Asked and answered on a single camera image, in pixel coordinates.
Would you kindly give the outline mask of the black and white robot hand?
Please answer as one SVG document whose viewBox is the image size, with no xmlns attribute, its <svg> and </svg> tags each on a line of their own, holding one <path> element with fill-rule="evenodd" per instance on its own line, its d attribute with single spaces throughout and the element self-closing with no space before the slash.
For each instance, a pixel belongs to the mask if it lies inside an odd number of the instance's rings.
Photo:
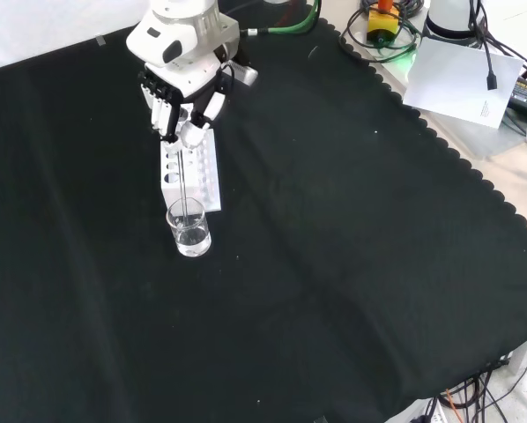
<svg viewBox="0 0 527 423">
<path fill-rule="evenodd" d="M 233 88 L 234 73 L 209 54 L 163 68 L 147 63 L 138 81 L 152 129 L 170 152 L 176 152 L 204 142 Z"/>
</svg>

